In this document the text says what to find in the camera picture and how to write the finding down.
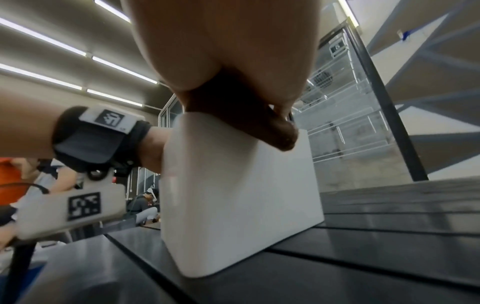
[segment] white block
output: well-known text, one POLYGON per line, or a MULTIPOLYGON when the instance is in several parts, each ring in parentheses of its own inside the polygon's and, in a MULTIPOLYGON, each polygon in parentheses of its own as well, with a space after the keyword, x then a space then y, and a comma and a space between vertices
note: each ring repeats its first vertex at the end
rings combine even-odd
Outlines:
POLYGON ((222 270, 323 222, 305 130, 280 150, 202 113, 186 113, 163 152, 161 236, 180 272, 222 270))

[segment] orange clothing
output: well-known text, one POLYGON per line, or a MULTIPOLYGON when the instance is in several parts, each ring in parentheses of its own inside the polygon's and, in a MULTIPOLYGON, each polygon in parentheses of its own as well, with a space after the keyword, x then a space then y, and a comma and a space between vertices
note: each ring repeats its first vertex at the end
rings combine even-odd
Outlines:
MULTIPOLYGON (((22 173, 10 164, 11 160, 9 157, 0 157, 0 185, 22 182, 22 173)), ((0 205, 15 203, 26 191, 27 186, 0 187, 0 205)))

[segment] wrist-mounted device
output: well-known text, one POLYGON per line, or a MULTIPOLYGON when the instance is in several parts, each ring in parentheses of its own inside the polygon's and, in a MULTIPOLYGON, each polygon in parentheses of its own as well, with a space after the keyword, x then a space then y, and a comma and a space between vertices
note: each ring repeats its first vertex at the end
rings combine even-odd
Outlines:
POLYGON ((55 158, 79 173, 141 166, 137 147, 151 125, 141 116, 103 106, 72 107, 53 132, 55 158))

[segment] table surface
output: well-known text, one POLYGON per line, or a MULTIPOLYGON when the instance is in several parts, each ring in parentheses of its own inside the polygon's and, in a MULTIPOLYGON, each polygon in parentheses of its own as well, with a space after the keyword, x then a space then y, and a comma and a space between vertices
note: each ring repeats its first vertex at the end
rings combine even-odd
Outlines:
POLYGON ((180 275, 160 225, 113 232, 56 252, 20 303, 479 303, 479 189, 322 193, 325 223, 199 279, 180 275))

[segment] linear light fixture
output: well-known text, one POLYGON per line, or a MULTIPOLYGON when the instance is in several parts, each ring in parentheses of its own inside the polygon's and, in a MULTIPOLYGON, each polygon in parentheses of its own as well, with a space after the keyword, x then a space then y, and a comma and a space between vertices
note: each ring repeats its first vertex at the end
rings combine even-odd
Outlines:
POLYGON ((106 60, 103 60, 103 59, 101 59, 101 58, 98 58, 97 56, 92 56, 92 59, 93 59, 94 61, 96 61, 96 62, 100 62, 100 63, 102 63, 102 64, 104 64, 104 65, 107 65, 107 66, 112 67, 112 68, 114 68, 114 69, 117 69, 117 70, 120 70, 120 71, 122 71, 122 72, 128 73, 128 74, 130 74, 130 75, 133 75, 133 76, 135 76, 135 77, 141 78, 141 79, 143 79, 143 80, 149 81, 149 82, 151 82, 151 83, 154 83, 154 84, 158 84, 158 83, 159 83, 159 82, 156 81, 156 80, 153 80, 153 79, 150 79, 150 78, 145 77, 145 76, 143 76, 143 75, 140 75, 140 74, 138 74, 138 73, 132 72, 132 71, 130 71, 130 70, 127 70, 126 68, 122 68, 121 66, 118 66, 118 65, 113 64, 113 63, 111 63, 111 62, 108 62, 108 61, 106 61, 106 60))
POLYGON ((70 83, 65 82, 65 81, 57 80, 57 79, 50 78, 50 77, 47 77, 47 76, 43 76, 43 75, 40 75, 40 74, 35 74, 35 73, 29 72, 29 71, 14 68, 14 67, 7 66, 7 65, 4 65, 4 64, 1 64, 1 63, 0 63, 0 69, 5 70, 5 71, 9 71, 9 72, 13 72, 13 73, 17 73, 17 74, 22 74, 22 75, 29 76, 29 77, 32 77, 32 78, 45 80, 45 81, 48 81, 48 82, 51 82, 51 83, 54 83, 54 84, 69 87, 69 88, 76 89, 76 90, 81 90, 82 89, 81 86, 76 86, 76 85, 70 84, 70 83))
POLYGON ((73 53, 75 53, 75 54, 78 54, 78 55, 81 55, 81 56, 84 56, 84 57, 87 55, 86 52, 84 52, 84 51, 81 51, 81 50, 78 50, 78 49, 73 48, 73 47, 71 47, 71 46, 68 46, 68 45, 66 45, 66 44, 64 44, 64 43, 61 43, 60 41, 57 41, 57 40, 52 39, 52 38, 50 38, 50 37, 44 36, 44 35, 42 35, 42 34, 39 34, 39 33, 37 33, 37 32, 34 32, 34 31, 32 31, 32 30, 29 30, 29 29, 27 29, 27 28, 24 28, 24 27, 22 27, 22 26, 19 26, 18 24, 15 24, 15 23, 10 22, 10 21, 8 21, 8 20, 5 20, 5 19, 3 19, 3 18, 0 18, 0 24, 1 24, 1 25, 4 25, 4 26, 6 26, 6 27, 9 27, 9 28, 11 28, 11 29, 14 29, 14 30, 16 30, 16 31, 22 32, 22 33, 24 33, 24 34, 27 34, 27 35, 29 35, 29 36, 38 38, 38 39, 43 40, 43 41, 45 41, 45 42, 48 42, 48 43, 50 43, 50 44, 56 45, 57 47, 60 47, 60 48, 65 49, 65 50, 67 50, 67 51, 73 52, 73 53))
POLYGON ((355 15, 351 10, 350 5, 347 3, 347 0, 338 0, 338 2, 340 3, 341 8, 345 12, 345 15, 347 17, 350 17, 351 22, 353 23, 353 26, 357 28, 359 26, 359 22, 355 18, 355 15))
POLYGON ((98 96, 103 96, 105 98, 118 100, 118 101, 125 102, 125 103, 131 104, 131 105, 139 106, 139 107, 144 106, 143 104, 138 103, 138 102, 133 102, 133 101, 130 101, 130 100, 127 100, 127 99, 123 99, 123 98, 120 98, 120 97, 117 97, 117 96, 112 96, 112 95, 105 94, 105 93, 102 93, 102 92, 99 92, 99 91, 94 91, 94 90, 91 90, 91 89, 87 89, 86 92, 90 93, 90 94, 98 95, 98 96))
POLYGON ((95 0, 95 4, 101 6, 102 8, 104 8, 107 11, 109 11, 110 13, 116 15, 117 17, 122 18, 123 20, 127 21, 128 23, 131 23, 130 18, 128 18, 124 13, 120 12, 117 9, 112 8, 111 6, 109 6, 108 4, 103 2, 102 0, 95 0))

